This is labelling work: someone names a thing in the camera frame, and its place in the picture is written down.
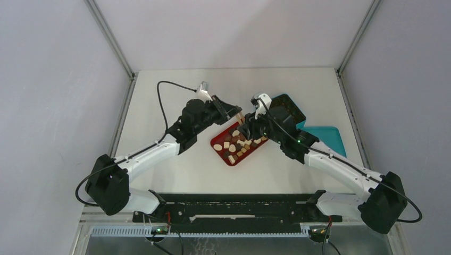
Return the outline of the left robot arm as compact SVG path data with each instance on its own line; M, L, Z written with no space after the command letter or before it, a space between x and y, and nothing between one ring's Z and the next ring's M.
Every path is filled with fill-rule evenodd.
M217 96L207 101L188 101L161 141L117 158L98 157L85 191L108 216L133 210L145 213L155 222L161 221L166 215L163 199L152 190L131 188L131 182L158 163L188 150L197 142L198 134L211 125L222 125L241 111L241 107L227 104Z

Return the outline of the red chocolate tray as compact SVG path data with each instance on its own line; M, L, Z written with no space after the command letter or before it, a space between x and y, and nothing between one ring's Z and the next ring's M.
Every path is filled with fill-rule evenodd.
M263 146L268 138L246 139L234 123L210 140L210 146L228 166L237 166L241 161Z

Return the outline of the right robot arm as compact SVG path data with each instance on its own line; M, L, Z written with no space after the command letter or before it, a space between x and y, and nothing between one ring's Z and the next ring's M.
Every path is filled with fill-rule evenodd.
M282 107L265 114L246 114L238 130L247 139L265 137L274 141L288 158L323 171L351 190L350 194L316 191L307 206L308 216L314 221L344 216L360 219L372 230L387 234L408 204L397 174L381 174L352 162L318 137L298 129Z

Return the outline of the wooden tongs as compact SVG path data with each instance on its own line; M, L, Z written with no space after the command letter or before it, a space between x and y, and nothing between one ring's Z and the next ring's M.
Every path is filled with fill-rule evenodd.
M239 112L239 113L236 115L236 119L237 119L237 122L239 123L239 125L243 125L243 123L244 123L244 121L245 121L245 117L244 117L244 115L243 115L242 112Z

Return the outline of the teal chocolate box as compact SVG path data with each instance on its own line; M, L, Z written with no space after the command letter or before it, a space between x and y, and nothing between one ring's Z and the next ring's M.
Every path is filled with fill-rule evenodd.
M302 129L304 127L306 123L306 116L286 93L272 98L271 108L277 106L282 106L293 117L298 129Z

